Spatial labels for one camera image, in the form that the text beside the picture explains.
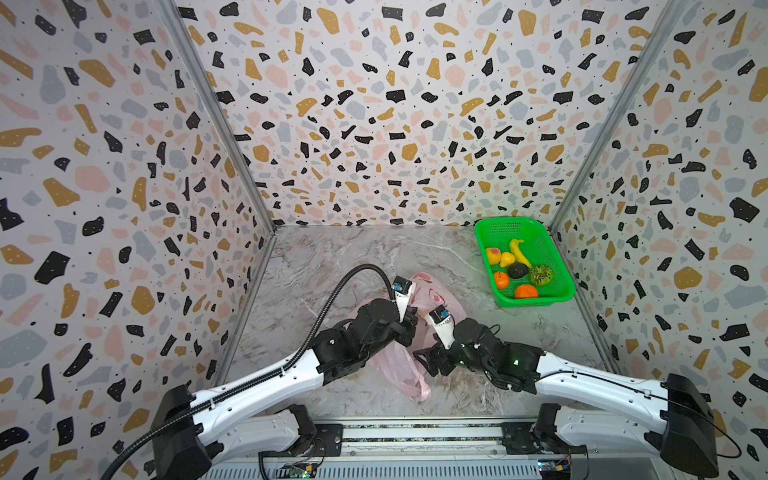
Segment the pink plastic bag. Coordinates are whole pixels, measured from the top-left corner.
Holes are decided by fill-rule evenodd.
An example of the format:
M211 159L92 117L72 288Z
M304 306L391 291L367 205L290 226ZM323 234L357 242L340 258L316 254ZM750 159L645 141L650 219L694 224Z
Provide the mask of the pink plastic bag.
M384 375L391 387L414 401L423 402L430 398L432 390L427 384L426 369L414 359L413 353L436 343L434 328L427 320L428 314L436 307L443 306L455 323L468 315L453 293L433 275L419 272L411 280L415 283L415 294L410 306L417 309L418 318L412 344L404 347L397 342L390 343L366 363L366 368L375 368Z

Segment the small orange tangerine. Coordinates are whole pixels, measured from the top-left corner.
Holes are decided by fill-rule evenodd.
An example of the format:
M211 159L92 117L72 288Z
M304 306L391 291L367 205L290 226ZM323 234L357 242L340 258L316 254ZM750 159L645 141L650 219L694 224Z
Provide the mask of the small orange tangerine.
M497 271L493 273L493 282L498 291L507 289L510 285L509 276L503 271Z

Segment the orange fruit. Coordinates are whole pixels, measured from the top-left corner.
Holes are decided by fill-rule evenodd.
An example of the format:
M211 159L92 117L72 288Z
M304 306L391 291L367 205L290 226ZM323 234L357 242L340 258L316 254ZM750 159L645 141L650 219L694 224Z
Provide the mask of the orange fruit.
M537 288L530 284L519 285L514 291L514 298L517 300L535 299L539 297Z

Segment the dark avocado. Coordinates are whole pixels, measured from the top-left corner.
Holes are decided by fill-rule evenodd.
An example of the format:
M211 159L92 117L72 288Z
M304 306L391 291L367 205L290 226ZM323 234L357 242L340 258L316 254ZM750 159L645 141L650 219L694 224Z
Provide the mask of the dark avocado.
M521 262L515 262L507 267L507 275L513 280L523 279L529 271L530 268Z

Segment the green plastic basket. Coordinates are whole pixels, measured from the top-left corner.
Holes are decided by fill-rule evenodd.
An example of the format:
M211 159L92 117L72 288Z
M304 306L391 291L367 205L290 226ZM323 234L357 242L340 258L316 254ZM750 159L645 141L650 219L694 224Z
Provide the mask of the green plastic basket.
M478 221L474 232L492 294L502 308L564 303L575 285L548 230L519 217Z

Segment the yellow red peach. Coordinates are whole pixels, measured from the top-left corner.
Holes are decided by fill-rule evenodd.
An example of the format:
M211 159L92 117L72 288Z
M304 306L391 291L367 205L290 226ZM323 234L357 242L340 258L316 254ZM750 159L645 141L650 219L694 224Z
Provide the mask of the yellow red peach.
M490 266L498 265L502 258L502 251L498 248L486 248L486 259Z

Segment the green lime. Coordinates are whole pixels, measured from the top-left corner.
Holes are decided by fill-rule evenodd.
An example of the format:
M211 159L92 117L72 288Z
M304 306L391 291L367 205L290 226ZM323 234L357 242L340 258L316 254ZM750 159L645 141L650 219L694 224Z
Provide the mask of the green lime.
M532 285L543 287L554 280L554 271L547 265L534 265L529 269L528 276Z

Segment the yellow banana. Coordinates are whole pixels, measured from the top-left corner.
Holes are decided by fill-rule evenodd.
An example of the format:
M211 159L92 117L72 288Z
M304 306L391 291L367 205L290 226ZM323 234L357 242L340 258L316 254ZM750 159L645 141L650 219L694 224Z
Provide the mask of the yellow banana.
M528 260L528 258L524 255L522 252L520 246L524 243L523 240L519 239L513 239L509 243L510 252L515 256L517 262L521 262L525 265L527 265L529 268L532 267L531 262Z

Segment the yellow lemon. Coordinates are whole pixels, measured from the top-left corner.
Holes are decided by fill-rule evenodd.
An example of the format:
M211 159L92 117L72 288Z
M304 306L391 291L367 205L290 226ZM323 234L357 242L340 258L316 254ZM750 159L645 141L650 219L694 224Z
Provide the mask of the yellow lemon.
M499 266L501 268L507 268L508 266L516 262L515 256L510 252L503 252L500 256Z

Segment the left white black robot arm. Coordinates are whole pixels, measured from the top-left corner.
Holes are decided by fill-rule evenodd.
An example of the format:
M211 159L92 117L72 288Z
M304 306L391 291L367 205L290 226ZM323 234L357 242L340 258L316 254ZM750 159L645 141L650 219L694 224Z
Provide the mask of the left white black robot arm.
M193 393L167 391L152 421L158 479L198 479L234 455L236 426L299 393L357 373L392 342L411 344L418 324L414 306L378 298L355 318L320 330L297 363L288 359L219 387Z

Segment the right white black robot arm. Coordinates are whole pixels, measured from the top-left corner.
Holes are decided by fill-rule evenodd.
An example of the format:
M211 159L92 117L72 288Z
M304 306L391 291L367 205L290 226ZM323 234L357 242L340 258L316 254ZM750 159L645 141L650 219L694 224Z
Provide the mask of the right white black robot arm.
M437 343L413 356L431 376L464 367L496 388L574 400L626 421L637 444L671 467L701 478L719 474L714 415L685 376L636 379L564 360L523 343L502 341L490 327L467 318L441 323Z

